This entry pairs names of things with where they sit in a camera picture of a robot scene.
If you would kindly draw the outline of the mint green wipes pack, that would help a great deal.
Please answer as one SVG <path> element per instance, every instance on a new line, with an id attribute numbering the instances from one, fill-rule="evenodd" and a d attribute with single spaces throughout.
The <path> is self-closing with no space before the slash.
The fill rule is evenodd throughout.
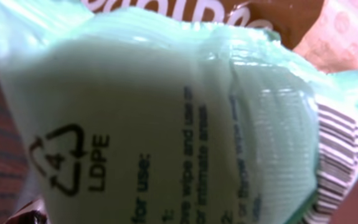
<path id="1" fill-rule="evenodd" d="M 47 223 L 327 223 L 358 181 L 358 70 L 270 30 L 0 1 L 0 86 Z"/>

